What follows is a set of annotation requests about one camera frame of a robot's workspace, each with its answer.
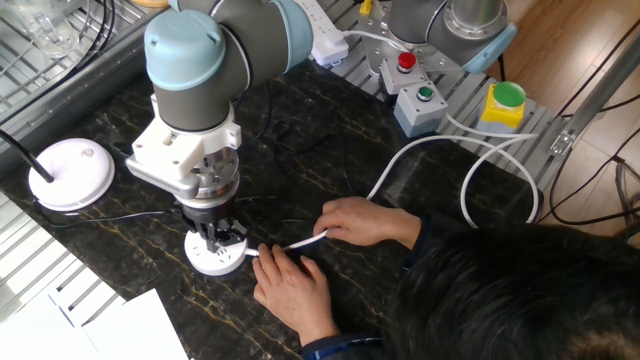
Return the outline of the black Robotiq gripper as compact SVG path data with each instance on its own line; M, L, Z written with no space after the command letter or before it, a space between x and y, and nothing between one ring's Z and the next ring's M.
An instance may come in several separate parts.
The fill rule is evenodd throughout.
M206 204L204 207L181 204L180 208L186 224L196 229L205 241L206 249L211 253L215 253L220 245L231 246L246 240L247 229L238 220L233 219L234 199L217 205Z

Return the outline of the person's left hand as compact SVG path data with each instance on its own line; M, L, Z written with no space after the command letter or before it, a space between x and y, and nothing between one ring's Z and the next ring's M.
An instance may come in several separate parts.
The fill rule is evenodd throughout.
M260 244L252 267L257 280L254 298L295 331L305 346L341 332L333 319L326 276L312 259L302 256L300 261L298 266L277 245Z

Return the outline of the person's right hand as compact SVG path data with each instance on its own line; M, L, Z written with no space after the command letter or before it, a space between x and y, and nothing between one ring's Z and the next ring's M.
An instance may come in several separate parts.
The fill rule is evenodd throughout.
M421 219L401 208L387 208L361 197L339 198L323 205L313 234L325 233L357 246L393 240L412 249L421 231Z

